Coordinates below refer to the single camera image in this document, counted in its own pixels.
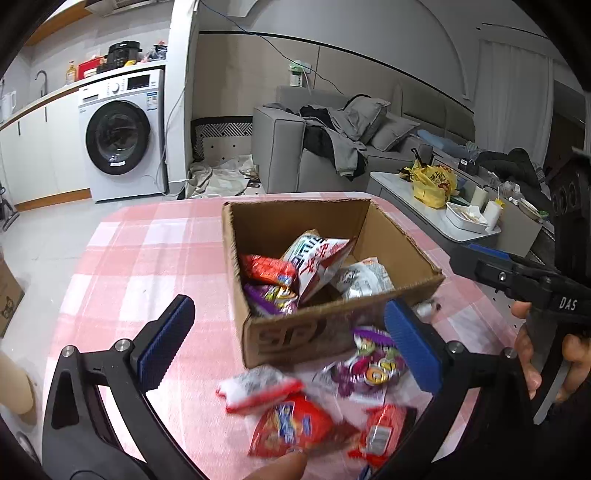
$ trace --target human hand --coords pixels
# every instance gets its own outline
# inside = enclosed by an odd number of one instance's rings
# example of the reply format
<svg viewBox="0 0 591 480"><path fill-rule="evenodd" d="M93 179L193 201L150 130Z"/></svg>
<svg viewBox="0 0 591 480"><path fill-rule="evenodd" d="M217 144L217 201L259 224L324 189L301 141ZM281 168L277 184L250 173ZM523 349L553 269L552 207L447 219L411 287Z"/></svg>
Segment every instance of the human hand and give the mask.
<svg viewBox="0 0 591 480"><path fill-rule="evenodd" d="M291 452L255 470L244 480L300 480L307 464L308 455L303 452Z"/></svg>
<svg viewBox="0 0 591 480"><path fill-rule="evenodd" d="M530 308L531 303L516 301L511 307L511 313L519 319L525 319ZM523 368L530 398L534 398L535 391L538 390L542 383L542 377L531 364L534 346L531 343L525 324L521 326L517 333L515 350L517 350ZM567 335L562 342L562 356L565 360L572 362L572 365L556 395L556 402L562 402L569 398L589 375L591 370L591 340L589 338L581 339L576 335Z"/></svg>

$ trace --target cable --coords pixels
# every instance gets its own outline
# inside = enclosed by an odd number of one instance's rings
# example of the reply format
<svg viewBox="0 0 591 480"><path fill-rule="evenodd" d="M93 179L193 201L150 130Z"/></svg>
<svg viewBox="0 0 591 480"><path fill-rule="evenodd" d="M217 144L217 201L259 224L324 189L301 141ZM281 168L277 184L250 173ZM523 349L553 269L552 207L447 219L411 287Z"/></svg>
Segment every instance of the cable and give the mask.
<svg viewBox="0 0 591 480"><path fill-rule="evenodd" d="M339 90L339 88L332 83L329 79L324 78L320 73L318 73L316 70L314 70L312 67L306 67L304 65L302 65L301 63L292 60L289 57L286 57L285 55L283 55L283 53L281 52L281 50L279 50L279 48L277 48L275 45L273 45L273 43L271 43L267 38L264 37L263 34L260 33L255 33L255 32L250 32L244 28L242 28L240 25L238 25L234 20L232 20L229 16L224 15L223 13L218 12L217 10L214 10L212 7L210 7L208 4L206 4L205 2L201 1L200 5L203 5L205 8L207 8L208 10L211 10L213 13L220 15L220 17L225 18L226 20L229 20L230 22L232 22L234 25L236 25L238 28L240 28L240 30L242 30L245 33L248 33L249 35L254 35L256 37L261 37L264 41L266 41L271 47L273 47L277 53L279 53L279 55L281 55L283 58L285 58L286 60L289 60L292 63L295 63L296 65L299 65L300 67L304 67L304 69L309 69L312 72L314 72L316 75L318 75L321 79L327 81L328 83L330 83L333 87L335 87L336 91L339 92L341 95L345 95L343 92L341 92Z"/></svg>

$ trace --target tile floor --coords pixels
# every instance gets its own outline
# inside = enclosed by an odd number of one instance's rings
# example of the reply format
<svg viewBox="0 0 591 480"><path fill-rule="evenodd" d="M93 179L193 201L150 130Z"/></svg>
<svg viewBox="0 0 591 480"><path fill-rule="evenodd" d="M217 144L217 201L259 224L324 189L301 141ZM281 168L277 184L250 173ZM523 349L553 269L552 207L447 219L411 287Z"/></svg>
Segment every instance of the tile floor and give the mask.
<svg viewBox="0 0 591 480"><path fill-rule="evenodd" d="M0 245L13 275L25 291L0 350L23 367L43 397L43 377L61 301L78 259L101 220L129 205L162 202L167 197L140 197L95 204L92 200L64 203L21 213L8 232L0 230ZM29 425L0 406L9 428L25 432L37 452L41 447L41 405L37 423Z"/></svg>

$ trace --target snack bag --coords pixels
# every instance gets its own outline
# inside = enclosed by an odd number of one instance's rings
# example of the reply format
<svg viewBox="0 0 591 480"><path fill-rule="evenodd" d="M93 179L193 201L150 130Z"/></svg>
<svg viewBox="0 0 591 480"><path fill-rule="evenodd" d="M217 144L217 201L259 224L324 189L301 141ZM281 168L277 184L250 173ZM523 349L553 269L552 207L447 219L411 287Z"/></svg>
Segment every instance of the snack bag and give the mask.
<svg viewBox="0 0 591 480"><path fill-rule="evenodd" d="M289 288L274 285L244 285L248 304L262 317L288 315L297 310L298 297Z"/></svg>
<svg viewBox="0 0 591 480"><path fill-rule="evenodd" d="M216 395L226 399L226 412L247 415L261 406L273 405L304 388L297 378L284 375L276 368L261 365L222 381Z"/></svg>
<svg viewBox="0 0 591 480"><path fill-rule="evenodd" d="M260 255L241 255L242 268L248 278L270 285L290 288L297 279L297 270L289 262Z"/></svg>
<svg viewBox="0 0 591 480"><path fill-rule="evenodd" d="M394 453L400 440L413 426L417 411L413 408L384 405L370 408L365 429L350 458L364 458L375 468L380 468Z"/></svg>
<svg viewBox="0 0 591 480"><path fill-rule="evenodd" d="M341 397L370 395L398 383L408 367L390 335L374 327L359 327L353 330L353 338L354 356L323 368L312 381L336 390Z"/></svg>
<svg viewBox="0 0 591 480"><path fill-rule="evenodd" d="M322 442L334 426L330 415L304 394L290 395L261 417L248 455L268 458L285 455L294 447L309 450Z"/></svg>
<svg viewBox="0 0 591 480"><path fill-rule="evenodd" d="M287 249L282 260L291 262L300 280L300 303L305 303L335 276L355 242L322 238L316 230L302 233Z"/></svg>
<svg viewBox="0 0 591 480"><path fill-rule="evenodd" d="M343 294L345 300L369 297L394 289L388 272L376 257L341 268L330 283Z"/></svg>

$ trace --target cloth on floor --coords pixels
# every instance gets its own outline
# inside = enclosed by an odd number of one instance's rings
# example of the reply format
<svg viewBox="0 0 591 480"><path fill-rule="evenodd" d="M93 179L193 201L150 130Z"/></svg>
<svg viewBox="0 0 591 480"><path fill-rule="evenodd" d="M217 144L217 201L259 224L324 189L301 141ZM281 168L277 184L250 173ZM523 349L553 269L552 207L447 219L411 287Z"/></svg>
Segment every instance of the cloth on floor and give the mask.
<svg viewBox="0 0 591 480"><path fill-rule="evenodd" d="M185 198L230 197L242 193L248 186L245 175L254 170L252 155L239 155L216 167L202 162L189 166Z"/></svg>

